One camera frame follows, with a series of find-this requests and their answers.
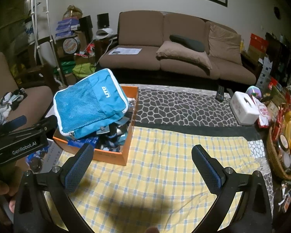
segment remote control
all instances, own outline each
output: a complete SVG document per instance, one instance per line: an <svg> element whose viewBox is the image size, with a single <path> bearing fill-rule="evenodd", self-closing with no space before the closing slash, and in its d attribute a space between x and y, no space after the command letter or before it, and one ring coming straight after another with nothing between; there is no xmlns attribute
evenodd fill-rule
<svg viewBox="0 0 291 233"><path fill-rule="evenodd" d="M223 86L219 85L218 90L217 90L216 99L219 102L223 102L224 101L224 87Z"/></svg>

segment wicker basket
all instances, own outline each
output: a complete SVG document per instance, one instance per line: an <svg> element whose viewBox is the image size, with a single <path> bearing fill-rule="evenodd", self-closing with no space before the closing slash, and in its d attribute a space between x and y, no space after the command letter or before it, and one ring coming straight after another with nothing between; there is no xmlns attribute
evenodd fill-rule
<svg viewBox="0 0 291 233"><path fill-rule="evenodd" d="M266 151L268 154L268 160L270 162L271 168L277 177L284 180L291 180L291 172L286 173L278 159L277 152L272 141L272 130L273 128L270 127L266 143Z"/></svg>

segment green bag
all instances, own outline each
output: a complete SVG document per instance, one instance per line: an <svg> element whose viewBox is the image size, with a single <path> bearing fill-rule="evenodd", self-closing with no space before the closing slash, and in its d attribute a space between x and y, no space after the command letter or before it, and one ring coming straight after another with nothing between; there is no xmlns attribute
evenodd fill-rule
<svg viewBox="0 0 291 233"><path fill-rule="evenodd" d="M65 61L61 62L61 67L63 68L64 74L72 73L72 69L75 67L75 61ZM57 67L54 68L54 74L58 75Z"/></svg>
<svg viewBox="0 0 291 233"><path fill-rule="evenodd" d="M85 78L95 72L96 68L91 63L76 65L72 71L78 78Z"/></svg>

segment mesh pocket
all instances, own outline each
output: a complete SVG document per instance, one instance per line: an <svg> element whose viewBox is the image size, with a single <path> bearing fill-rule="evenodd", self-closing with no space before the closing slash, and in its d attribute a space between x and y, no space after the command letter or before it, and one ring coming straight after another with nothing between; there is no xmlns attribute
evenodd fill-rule
<svg viewBox="0 0 291 233"><path fill-rule="evenodd" d="M55 100L64 133L107 118L88 80L58 92Z"/></svg>

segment red box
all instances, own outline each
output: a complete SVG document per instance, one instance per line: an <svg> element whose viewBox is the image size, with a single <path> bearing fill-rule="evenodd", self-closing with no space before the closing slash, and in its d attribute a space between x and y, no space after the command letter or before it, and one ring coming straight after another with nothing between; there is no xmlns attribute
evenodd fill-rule
<svg viewBox="0 0 291 233"><path fill-rule="evenodd" d="M268 41L252 33L250 45L265 53L268 47Z"/></svg>

